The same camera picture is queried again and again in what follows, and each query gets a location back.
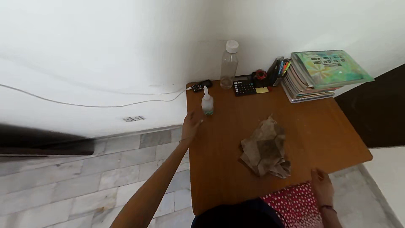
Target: white cable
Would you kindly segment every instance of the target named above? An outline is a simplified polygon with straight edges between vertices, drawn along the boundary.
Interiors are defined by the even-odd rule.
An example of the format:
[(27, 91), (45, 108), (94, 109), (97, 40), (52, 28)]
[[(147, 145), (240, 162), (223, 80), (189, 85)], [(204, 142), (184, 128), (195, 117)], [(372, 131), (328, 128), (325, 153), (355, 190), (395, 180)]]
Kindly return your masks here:
[(177, 92), (180, 92), (180, 91), (183, 90), (183, 88), (180, 88), (179, 90), (177, 90), (177, 91), (175, 91), (175, 92), (167, 92), (167, 93), (132, 93), (132, 92), (120, 92), (120, 91), (116, 91), (116, 90), (111, 90), (111, 89), (106, 89), (106, 88), (100, 88), (100, 87), (98, 87), (98, 86), (94, 86), (94, 85), (91, 85), (91, 84), (87, 84), (87, 83), (85, 83), (85, 82), (78, 82), (78, 81), (71, 80), (70, 78), (67, 78), (67, 77), (64, 77), (64, 76), (55, 74), (55, 73), (53, 73), (53, 72), (49, 72), (48, 70), (46, 70), (46, 69), (44, 69), (44, 68), (42, 68), (42, 67), (40, 67), (40, 66), (37, 66), (35, 63), (32, 63), (32, 62), (30, 62), (30, 61), (26, 61), (26, 60), (21, 60), (21, 59), (18, 59), (18, 58), (16, 58), (16, 57), (14, 57), (14, 56), (12, 56), (12, 57), (10, 58), (10, 56), (5, 56), (3, 53), (0, 53), (0, 58), (5, 59), (5, 60), (7, 60), (7, 61), (15, 62), (15, 63), (17, 63), (17, 64), (19, 64), (19, 65), (21, 65), (21, 66), (27, 67), (27, 68), (29, 68), (29, 69), (32, 69), (32, 70), (34, 70), (34, 71), (37, 71), (37, 72), (46, 74), (46, 75), (51, 76), (51, 77), (54, 77), (54, 78), (57, 78), (57, 79), (59, 79), (59, 80), (61, 80), (61, 81), (70, 83), (70, 84), (72, 84), (72, 85), (80, 86), (80, 87), (87, 88), (87, 89), (91, 89), (91, 90), (98, 90), (98, 91), (103, 91), (103, 92), (110, 92), (110, 93), (124, 94), (124, 95), (165, 95), (165, 94), (177, 93)]
[(6, 86), (6, 85), (3, 85), (3, 84), (0, 84), (0, 86), (2, 86), (2, 87), (4, 87), (4, 88), (8, 88), (8, 89), (15, 90), (15, 91), (18, 91), (18, 92), (22, 92), (22, 93), (28, 94), (28, 95), (30, 95), (30, 96), (33, 96), (33, 97), (36, 97), (36, 98), (45, 100), (45, 101), (50, 101), (50, 102), (54, 102), (54, 103), (58, 103), (58, 104), (63, 104), (63, 105), (72, 105), (72, 106), (90, 107), (90, 108), (121, 108), (121, 107), (125, 107), (125, 106), (136, 105), (136, 104), (145, 103), (145, 102), (150, 102), (150, 101), (164, 101), (164, 102), (170, 102), (170, 101), (174, 101), (176, 98), (178, 98), (182, 93), (184, 93), (184, 91), (191, 89), (191, 87), (189, 87), (189, 88), (183, 90), (183, 91), (182, 91), (181, 93), (179, 93), (179, 95), (177, 95), (175, 98), (173, 98), (173, 99), (171, 99), (171, 100), (168, 100), (168, 101), (165, 101), (165, 100), (150, 100), (150, 101), (135, 102), (135, 103), (127, 104), (127, 105), (117, 105), (117, 106), (93, 106), (93, 105), (78, 105), (78, 104), (65, 103), (65, 102), (60, 102), (60, 101), (54, 101), (54, 100), (51, 100), (51, 99), (48, 99), (48, 98), (44, 98), (44, 97), (40, 97), (40, 96), (38, 96), (38, 95), (32, 94), (32, 93), (30, 93), (30, 92), (27, 92), (27, 91), (24, 91), (24, 90), (21, 90), (21, 89), (14, 88), (14, 87), (11, 87), (11, 86)]

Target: electrical outlet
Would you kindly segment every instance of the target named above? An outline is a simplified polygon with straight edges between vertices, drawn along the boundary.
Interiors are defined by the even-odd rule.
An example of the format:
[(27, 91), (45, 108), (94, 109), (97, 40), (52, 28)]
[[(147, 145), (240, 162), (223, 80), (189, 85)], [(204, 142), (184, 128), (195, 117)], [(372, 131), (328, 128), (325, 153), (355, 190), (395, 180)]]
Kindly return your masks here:
[(134, 117), (131, 117), (131, 119), (133, 119), (134, 121), (138, 121), (138, 120), (144, 120), (145, 118), (143, 116), (134, 116)]
[(123, 120), (125, 122), (133, 122), (133, 121), (139, 121), (139, 120), (144, 120), (145, 118), (143, 116), (134, 116), (134, 117), (127, 117), (124, 118)]
[(132, 122), (132, 121), (136, 121), (136, 120), (133, 120), (131, 117), (124, 118), (123, 120), (124, 120), (125, 122)]

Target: dark clothing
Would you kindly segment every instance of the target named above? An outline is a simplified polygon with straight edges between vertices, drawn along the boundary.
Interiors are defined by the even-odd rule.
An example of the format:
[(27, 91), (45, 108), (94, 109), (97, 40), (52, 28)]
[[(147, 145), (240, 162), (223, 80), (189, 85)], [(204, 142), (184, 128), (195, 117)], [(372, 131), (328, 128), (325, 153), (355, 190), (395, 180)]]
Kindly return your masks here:
[(191, 228), (284, 228), (275, 210), (257, 198), (236, 205), (216, 206), (196, 216)]

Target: table top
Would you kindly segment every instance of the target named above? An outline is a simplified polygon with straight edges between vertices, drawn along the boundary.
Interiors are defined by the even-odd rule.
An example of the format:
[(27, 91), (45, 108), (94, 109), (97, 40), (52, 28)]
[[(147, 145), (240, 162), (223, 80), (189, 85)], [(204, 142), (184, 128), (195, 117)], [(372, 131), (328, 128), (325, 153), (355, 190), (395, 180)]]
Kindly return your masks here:
[[(236, 204), (311, 179), (311, 168), (335, 172), (373, 157), (333, 98), (291, 104), (281, 86), (272, 92), (236, 97), (219, 81), (208, 89), (214, 114), (204, 116), (204, 92), (187, 91), (187, 110), (204, 122), (190, 145), (193, 211), (200, 215), (222, 204)], [(286, 179), (256, 176), (238, 161), (241, 140), (270, 115), (286, 132), (284, 150), (291, 161)]]

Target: polka dot fabric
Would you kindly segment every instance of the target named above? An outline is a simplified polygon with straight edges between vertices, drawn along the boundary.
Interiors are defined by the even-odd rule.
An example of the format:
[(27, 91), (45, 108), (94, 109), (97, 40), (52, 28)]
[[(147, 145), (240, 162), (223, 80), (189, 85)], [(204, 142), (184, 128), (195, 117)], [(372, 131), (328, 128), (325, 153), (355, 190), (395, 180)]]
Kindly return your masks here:
[(310, 182), (290, 186), (261, 199), (279, 212), (277, 215), (287, 228), (323, 227)]

